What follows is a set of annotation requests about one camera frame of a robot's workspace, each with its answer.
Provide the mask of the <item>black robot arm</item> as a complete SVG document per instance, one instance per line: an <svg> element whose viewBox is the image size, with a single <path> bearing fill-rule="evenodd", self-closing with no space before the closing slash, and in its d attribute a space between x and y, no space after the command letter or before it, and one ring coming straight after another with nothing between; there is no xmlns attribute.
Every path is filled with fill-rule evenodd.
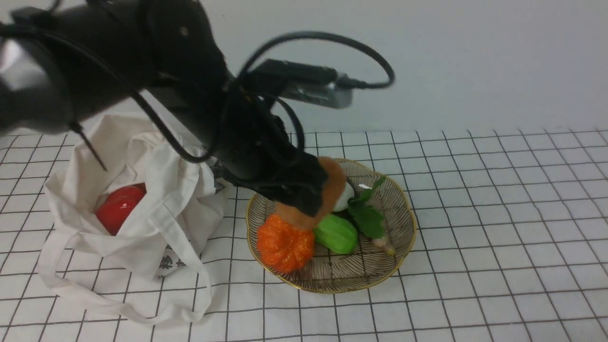
<svg viewBox="0 0 608 342"><path fill-rule="evenodd" d="M1 134L45 134L79 125L131 98L161 133L169 128L141 95L148 91L202 143L188 162L219 160L224 178L315 216L327 172L271 113L274 85L232 76L197 0L87 0L67 9L20 7L1 24Z"/></svg>

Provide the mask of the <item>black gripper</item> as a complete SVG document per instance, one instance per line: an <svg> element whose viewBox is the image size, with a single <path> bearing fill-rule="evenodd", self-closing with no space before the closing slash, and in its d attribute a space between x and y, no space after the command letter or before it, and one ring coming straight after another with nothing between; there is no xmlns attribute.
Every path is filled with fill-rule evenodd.
<svg viewBox="0 0 608 342"><path fill-rule="evenodd" d="M225 180L307 216L321 211L328 173L304 151L304 134L292 145L263 102L239 90L228 93L220 124L214 156L224 167Z"/></svg>

